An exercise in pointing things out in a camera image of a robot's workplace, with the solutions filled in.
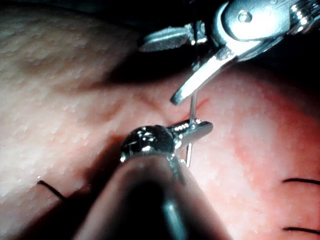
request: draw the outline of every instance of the skin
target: skin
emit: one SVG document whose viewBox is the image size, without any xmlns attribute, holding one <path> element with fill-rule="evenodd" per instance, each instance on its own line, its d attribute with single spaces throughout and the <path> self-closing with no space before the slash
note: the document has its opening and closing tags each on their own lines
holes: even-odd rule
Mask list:
<svg viewBox="0 0 320 240">
<path fill-rule="evenodd" d="M 93 228 L 105 227 L 101 209 L 120 208 L 111 193 L 128 189 L 118 189 L 119 183 L 150 178 L 129 174 L 143 160 L 116 168 L 121 142 L 137 127 L 188 118 L 189 102 L 177 107 L 169 99 L 190 71 L 187 64 L 163 75 L 160 65 L 148 77 L 132 71 L 125 63 L 134 56 L 138 37 L 133 30 L 55 8 L 1 10 L 1 239 L 19 239 L 61 204 L 36 184 L 39 180 L 69 199 L 95 199 L 106 184 L 79 223 L 74 238 L 80 239 L 80 233 L 91 236 Z M 188 194 L 203 196 L 194 200 L 203 210 L 194 218 L 211 234 L 222 234 L 220 239 L 320 240 L 317 234 L 282 230 L 320 229 L 319 186 L 282 183 L 320 180 L 319 106 L 317 96 L 256 66 L 239 64 L 206 85 L 197 117 L 214 129 L 194 145 L 190 171 L 183 167 L 194 179 L 186 186 Z M 187 190 L 176 191 L 179 199 Z M 211 228 L 201 219 L 206 214 Z"/>
</svg>

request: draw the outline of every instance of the pink skin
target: pink skin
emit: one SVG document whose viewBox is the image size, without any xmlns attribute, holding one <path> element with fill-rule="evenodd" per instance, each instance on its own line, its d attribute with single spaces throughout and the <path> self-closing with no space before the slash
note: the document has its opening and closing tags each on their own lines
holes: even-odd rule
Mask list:
<svg viewBox="0 0 320 240">
<path fill-rule="evenodd" d="M 39 179 L 86 196 L 131 130 L 186 119 L 188 101 L 169 99 L 190 73 L 116 84 L 111 72 L 139 35 L 73 12 L 5 8 L 0 33 L 0 238 L 14 239 L 60 203 Z M 318 113 L 318 98 L 243 64 L 201 90 L 197 117 L 214 129 L 194 145 L 190 171 L 233 239 L 320 240 L 282 231 L 320 229 L 320 188 L 281 183 L 320 180 Z"/>
</svg>

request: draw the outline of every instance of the dark background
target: dark background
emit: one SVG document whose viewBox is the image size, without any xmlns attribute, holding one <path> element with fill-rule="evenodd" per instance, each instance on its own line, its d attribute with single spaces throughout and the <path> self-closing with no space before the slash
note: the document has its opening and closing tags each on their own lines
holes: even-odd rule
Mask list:
<svg viewBox="0 0 320 240">
<path fill-rule="evenodd" d="M 143 35 L 167 26 L 182 26 L 193 20 L 210 19 L 217 7 L 225 1 L 7 0 L 5 2 L 34 3 L 36 6 L 50 5 L 86 12 L 106 22 L 135 28 Z M 320 31 L 287 36 L 280 44 L 250 62 L 288 76 L 291 81 L 299 84 L 299 87 L 302 87 L 300 83 L 303 82 L 309 89 L 314 90 L 319 79 L 319 43 Z"/>
</svg>

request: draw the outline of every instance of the forceps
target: forceps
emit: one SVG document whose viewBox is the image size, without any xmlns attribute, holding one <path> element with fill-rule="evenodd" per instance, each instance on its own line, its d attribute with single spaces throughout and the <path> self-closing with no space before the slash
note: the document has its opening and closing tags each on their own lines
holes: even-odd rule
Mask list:
<svg viewBox="0 0 320 240">
<path fill-rule="evenodd" d="M 319 20 L 318 0 L 233 0 L 215 12 L 212 22 L 198 21 L 196 34 L 191 23 L 168 27 L 142 38 L 139 50 L 163 51 L 206 42 L 218 47 L 218 51 L 173 94 L 170 101 L 179 105 L 222 70 L 269 50 L 286 35 L 307 33 Z"/>
</svg>

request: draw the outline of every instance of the skin fold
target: skin fold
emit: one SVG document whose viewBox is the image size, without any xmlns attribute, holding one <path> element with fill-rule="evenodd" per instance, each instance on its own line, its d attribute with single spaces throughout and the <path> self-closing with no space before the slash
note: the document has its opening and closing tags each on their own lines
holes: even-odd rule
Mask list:
<svg viewBox="0 0 320 240">
<path fill-rule="evenodd" d="M 85 220 L 75 239 L 90 233 L 97 209 L 109 202 L 117 209 L 127 191 L 117 188 L 130 169 L 117 167 L 124 137 L 140 126 L 188 118 L 189 102 L 174 106 L 169 99 L 190 75 L 192 58 L 179 50 L 177 57 L 138 54 L 138 37 L 58 8 L 0 10 L 0 239 L 20 239 L 64 204 L 39 180 L 70 203 L 77 199 Z M 319 106 L 317 94 L 243 63 L 205 86 L 196 115 L 214 128 L 194 144 L 190 172 L 183 171 L 194 179 L 188 194 L 203 196 L 194 205 L 210 210 L 194 218 L 204 223 L 200 216 L 207 214 L 212 226 L 235 240 L 320 240 L 282 230 L 320 230 L 320 187 L 282 183 L 320 180 Z M 184 191 L 177 190 L 177 198 Z M 191 209 L 188 201 L 183 205 Z M 53 223 L 63 219 L 55 215 Z"/>
</svg>

